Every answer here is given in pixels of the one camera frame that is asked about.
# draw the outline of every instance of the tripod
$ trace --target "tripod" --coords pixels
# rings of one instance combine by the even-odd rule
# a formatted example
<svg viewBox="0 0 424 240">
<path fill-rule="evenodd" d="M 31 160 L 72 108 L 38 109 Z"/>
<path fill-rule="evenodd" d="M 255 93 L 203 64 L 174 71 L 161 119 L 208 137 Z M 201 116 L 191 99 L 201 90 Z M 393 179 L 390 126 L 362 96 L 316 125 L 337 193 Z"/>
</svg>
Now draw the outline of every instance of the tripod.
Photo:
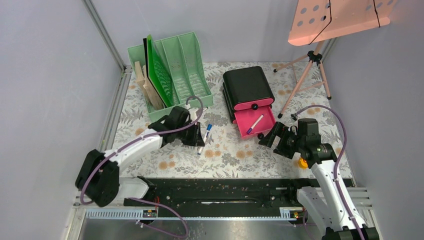
<svg viewBox="0 0 424 240">
<path fill-rule="evenodd" d="M 296 79 L 296 82 L 297 82 L 296 86 L 294 87 L 293 91 L 291 92 L 290 96 L 288 97 L 287 101 L 285 102 L 284 107 L 282 107 L 281 112 L 278 114 L 279 119 L 283 116 L 283 113 L 286 110 L 287 106 L 289 106 L 289 103 L 292 100 L 293 96 L 298 92 L 301 92 L 301 91 L 304 91 L 304 90 L 307 90 L 307 89 L 310 89 L 310 88 L 318 87 L 318 86 L 321 86 L 321 85 L 324 84 L 325 92 L 327 93 L 327 99 L 328 100 L 331 99 L 330 89 L 329 89 L 329 85 L 327 83 L 327 77 L 326 77 L 326 74 L 324 72 L 323 63 L 321 62 L 321 59 L 323 58 L 323 56 L 319 53 L 323 44 L 324 44 L 324 41 L 319 41 L 318 45 L 316 45 L 315 50 L 309 51 L 306 55 L 303 55 L 303 56 L 297 58 L 294 61 L 291 61 L 287 64 L 280 66 L 279 68 L 274 69 L 274 73 L 276 73 L 277 71 L 279 71 L 281 69 L 287 68 L 288 66 L 292 66 L 293 73 L 294 73 L 294 79 Z M 307 63 L 306 68 L 304 69 L 302 76 L 300 76 L 300 79 L 298 81 L 298 79 L 296 78 L 295 67 L 293 66 L 293 64 L 300 62 L 301 60 L 303 60 L 307 57 L 309 57 L 309 62 Z M 301 87 L 302 83 L 304 82 L 306 76 L 308 75 L 309 70 L 311 69 L 313 63 L 316 63 L 316 65 L 321 70 L 322 82 L 319 82 L 319 83 L 314 84 L 312 86 L 308 86 L 308 87 L 299 89 Z"/>
</svg>

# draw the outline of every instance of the marker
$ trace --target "marker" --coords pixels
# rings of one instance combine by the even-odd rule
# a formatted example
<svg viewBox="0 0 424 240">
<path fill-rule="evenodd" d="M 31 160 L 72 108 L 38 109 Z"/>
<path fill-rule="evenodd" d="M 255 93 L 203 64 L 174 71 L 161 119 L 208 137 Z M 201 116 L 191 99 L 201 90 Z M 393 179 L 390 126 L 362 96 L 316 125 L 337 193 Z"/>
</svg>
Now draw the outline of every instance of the marker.
<svg viewBox="0 0 424 240">
<path fill-rule="evenodd" d="M 211 128 L 212 128 L 212 124 L 208 124 L 207 128 L 206 128 L 206 132 L 205 132 L 204 137 L 203 137 L 204 144 L 206 144 L 206 139 L 209 136 L 209 132 L 211 131 Z M 203 151 L 203 147 L 201 146 L 201 147 L 199 147 L 199 150 L 197 151 L 197 155 L 201 155 L 202 151 Z"/>
<path fill-rule="evenodd" d="M 262 118 L 264 118 L 263 114 L 261 114 L 258 119 L 253 123 L 253 125 L 249 128 L 249 130 L 247 130 L 247 134 L 250 134 L 252 132 L 252 130 L 256 127 L 256 125 L 258 125 Z"/>
</svg>

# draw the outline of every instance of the tabletop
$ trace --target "tabletop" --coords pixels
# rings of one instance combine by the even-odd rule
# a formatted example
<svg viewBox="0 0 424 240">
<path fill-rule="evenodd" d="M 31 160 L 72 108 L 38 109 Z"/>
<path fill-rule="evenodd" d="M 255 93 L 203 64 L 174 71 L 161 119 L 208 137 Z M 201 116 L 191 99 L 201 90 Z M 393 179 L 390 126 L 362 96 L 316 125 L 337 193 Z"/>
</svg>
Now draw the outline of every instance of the tabletop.
<svg viewBox="0 0 424 240">
<path fill-rule="evenodd" d="M 228 70 L 261 66 L 275 96 L 272 111 L 278 115 L 284 103 L 296 85 L 292 67 L 273 72 L 282 63 L 275 62 L 205 62 L 204 75 L 213 94 L 213 105 L 205 109 L 200 118 L 201 132 L 212 124 L 209 138 L 206 140 L 202 155 L 197 154 L 197 147 L 182 145 L 180 140 L 165 145 L 140 159 L 123 171 L 121 177 L 144 176 L 146 178 L 315 178 L 310 169 L 302 169 L 298 165 L 299 154 L 289 159 L 273 153 L 278 141 L 272 148 L 258 144 L 257 137 L 241 139 L 236 124 L 229 120 L 222 93 L 223 74 Z M 294 65 L 294 71 L 300 76 L 307 62 Z M 321 81 L 320 70 L 313 66 L 309 71 L 303 87 Z M 291 126 L 296 125 L 290 118 L 303 107 L 320 104 L 329 107 L 324 86 L 313 87 L 294 95 L 285 115 L 276 119 Z M 315 118 L 319 123 L 319 132 L 323 143 L 333 146 L 339 154 L 342 147 L 337 120 L 331 112 L 323 108 L 310 108 L 299 115 L 300 118 Z M 119 118 L 113 147 L 141 134 L 151 123 L 147 115 L 143 93 L 136 84 L 133 72 L 125 96 Z M 352 178 L 346 154 L 340 162 L 340 173 L 343 178 Z"/>
</svg>

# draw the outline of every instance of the green folder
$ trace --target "green folder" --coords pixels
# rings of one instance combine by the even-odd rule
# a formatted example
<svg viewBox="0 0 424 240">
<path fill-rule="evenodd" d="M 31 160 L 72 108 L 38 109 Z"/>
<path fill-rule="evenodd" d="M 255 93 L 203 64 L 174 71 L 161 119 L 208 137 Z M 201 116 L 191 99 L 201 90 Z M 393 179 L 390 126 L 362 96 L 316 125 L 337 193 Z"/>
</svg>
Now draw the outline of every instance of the green folder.
<svg viewBox="0 0 424 240">
<path fill-rule="evenodd" d="M 147 36 L 147 67 L 148 77 L 166 107 L 173 106 L 172 79 L 166 70 L 161 57 L 152 44 L 152 36 Z"/>
</svg>

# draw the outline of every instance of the green plastic rack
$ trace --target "green plastic rack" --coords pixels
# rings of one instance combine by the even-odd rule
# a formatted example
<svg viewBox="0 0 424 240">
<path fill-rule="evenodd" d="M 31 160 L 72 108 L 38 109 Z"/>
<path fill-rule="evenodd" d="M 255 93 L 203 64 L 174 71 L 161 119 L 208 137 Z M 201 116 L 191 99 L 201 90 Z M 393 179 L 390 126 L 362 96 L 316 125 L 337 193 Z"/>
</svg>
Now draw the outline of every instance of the green plastic rack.
<svg viewBox="0 0 424 240">
<path fill-rule="evenodd" d="M 202 55 L 196 34 L 189 32 L 156 40 L 153 43 L 166 70 L 171 74 L 173 105 L 183 107 L 186 99 L 195 95 L 202 100 L 204 107 L 212 106 L 214 100 L 205 80 Z M 142 66 L 146 64 L 143 45 L 129 47 L 128 56 L 132 69 L 135 69 L 134 63 L 137 61 Z M 191 100 L 189 103 L 192 107 L 200 107 L 197 100 Z M 152 122 L 168 115 L 174 107 L 155 110 L 148 101 L 146 101 L 146 106 Z"/>
</svg>

